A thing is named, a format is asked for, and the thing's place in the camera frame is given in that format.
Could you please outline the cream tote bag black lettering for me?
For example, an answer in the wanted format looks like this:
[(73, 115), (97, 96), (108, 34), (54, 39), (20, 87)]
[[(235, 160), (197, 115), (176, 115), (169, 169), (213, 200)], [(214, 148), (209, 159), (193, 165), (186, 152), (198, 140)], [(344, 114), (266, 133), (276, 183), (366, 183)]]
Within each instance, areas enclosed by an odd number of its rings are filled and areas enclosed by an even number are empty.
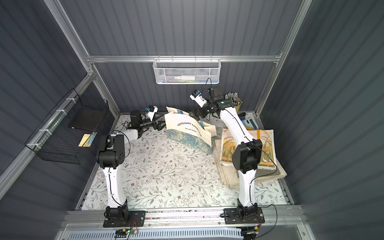
[(213, 140), (217, 136), (216, 126), (195, 120), (189, 113), (167, 107), (164, 115), (168, 137), (206, 154), (213, 152)]

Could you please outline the white tote bag yellow handles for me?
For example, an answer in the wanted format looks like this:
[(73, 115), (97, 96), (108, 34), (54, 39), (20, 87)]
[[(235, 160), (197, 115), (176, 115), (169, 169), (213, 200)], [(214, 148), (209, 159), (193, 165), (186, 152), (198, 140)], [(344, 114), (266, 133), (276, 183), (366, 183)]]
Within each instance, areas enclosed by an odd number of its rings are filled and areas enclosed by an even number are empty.
[[(274, 171), (275, 166), (275, 147), (274, 147), (274, 133), (273, 130), (248, 130), (248, 132), (256, 139), (261, 140), (262, 154), (261, 161), (258, 164), (258, 169)], [(231, 135), (229, 129), (223, 129), (222, 131), (222, 144), (220, 164), (224, 166), (233, 166), (232, 155), (235, 152), (236, 143)]]

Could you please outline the cream canvas bag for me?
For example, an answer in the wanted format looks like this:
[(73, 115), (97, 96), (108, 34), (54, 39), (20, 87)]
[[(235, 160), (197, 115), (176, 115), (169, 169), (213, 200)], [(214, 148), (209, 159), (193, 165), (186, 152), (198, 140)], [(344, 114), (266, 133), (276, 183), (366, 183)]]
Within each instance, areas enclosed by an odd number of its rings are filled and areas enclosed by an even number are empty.
[[(229, 188), (237, 188), (240, 185), (240, 177), (234, 165), (224, 166), (220, 164), (221, 144), (222, 144), (222, 139), (216, 140), (216, 146), (214, 149), (214, 157), (217, 162), (217, 167), (219, 170), (221, 182), (223, 185), (226, 185)], [(275, 156), (275, 166), (276, 166), (276, 169), (274, 171), (257, 169), (256, 182), (262, 183), (262, 182), (274, 181), (274, 180), (285, 178), (287, 176), (286, 171), (280, 165), (276, 156)]]

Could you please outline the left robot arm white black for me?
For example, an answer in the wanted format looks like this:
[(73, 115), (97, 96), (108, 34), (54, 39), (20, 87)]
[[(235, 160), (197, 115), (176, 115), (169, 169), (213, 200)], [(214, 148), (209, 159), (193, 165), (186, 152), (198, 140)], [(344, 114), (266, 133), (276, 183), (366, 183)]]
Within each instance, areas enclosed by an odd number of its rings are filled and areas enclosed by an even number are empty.
[(121, 170), (124, 161), (131, 152), (131, 141), (139, 139), (150, 128), (161, 131), (165, 121), (158, 107), (149, 106), (146, 112), (133, 110), (130, 121), (124, 122), (120, 129), (113, 130), (111, 135), (101, 136), (98, 143), (96, 160), (102, 169), (108, 193), (108, 204), (105, 210), (107, 226), (127, 225), (132, 223), (132, 217), (124, 194)]

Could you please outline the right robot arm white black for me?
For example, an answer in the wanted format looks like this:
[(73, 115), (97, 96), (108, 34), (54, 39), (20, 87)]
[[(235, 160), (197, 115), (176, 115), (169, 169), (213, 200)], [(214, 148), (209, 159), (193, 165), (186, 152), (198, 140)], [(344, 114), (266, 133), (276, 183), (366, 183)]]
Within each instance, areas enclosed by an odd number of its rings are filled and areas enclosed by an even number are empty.
[(232, 163), (239, 173), (240, 193), (237, 210), (241, 220), (249, 219), (257, 213), (255, 179), (258, 164), (261, 161), (263, 144), (255, 139), (243, 125), (231, 100), (214, 96), (213, 89), (209, 89), (210, 97), (205, 99), (203, 93), (194, 90), (190, 98), (198, 104), (191, 114), (196, 120), (201, 120), (209, 114), (216, 113), (229, 129), (236, 148), (232, 155)]

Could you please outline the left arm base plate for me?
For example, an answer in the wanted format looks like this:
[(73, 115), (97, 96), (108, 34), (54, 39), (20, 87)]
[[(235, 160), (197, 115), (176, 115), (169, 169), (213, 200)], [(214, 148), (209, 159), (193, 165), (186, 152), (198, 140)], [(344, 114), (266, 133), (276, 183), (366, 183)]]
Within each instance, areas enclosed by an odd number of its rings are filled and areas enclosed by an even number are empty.
[(122, 209), (106, 209), (104, 228), (143, 227), (146, 211), (127, 211)]

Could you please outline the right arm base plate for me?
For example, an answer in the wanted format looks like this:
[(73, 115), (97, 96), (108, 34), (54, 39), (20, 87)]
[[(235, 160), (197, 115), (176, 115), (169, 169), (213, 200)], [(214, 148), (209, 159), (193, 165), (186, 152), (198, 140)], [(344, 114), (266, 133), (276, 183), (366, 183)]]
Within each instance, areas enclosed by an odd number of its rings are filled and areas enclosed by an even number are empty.
[(263, 210), (261, 208), (257, 208), (255, 213), (247, 216), (241, 214), (236, 208), (228, 208), (224, 209), (224, 212), (220, 214), (220, 217), (224, 218), (227, 225), (254, 224), (259, 226), (265, 223)]

